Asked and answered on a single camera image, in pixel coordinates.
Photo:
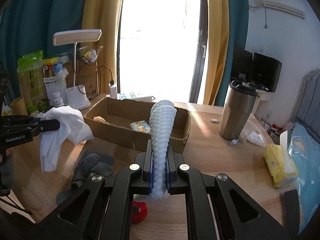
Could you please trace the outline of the left hand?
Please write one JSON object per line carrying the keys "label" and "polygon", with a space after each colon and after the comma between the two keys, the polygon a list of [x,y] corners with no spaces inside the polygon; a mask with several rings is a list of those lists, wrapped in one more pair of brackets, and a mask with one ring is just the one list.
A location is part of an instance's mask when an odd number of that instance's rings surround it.
{"label": "left hand", "polygon": [[13,153],[13,148],[1,150],[0,162],[1,164],[6,163],[8,157]]}

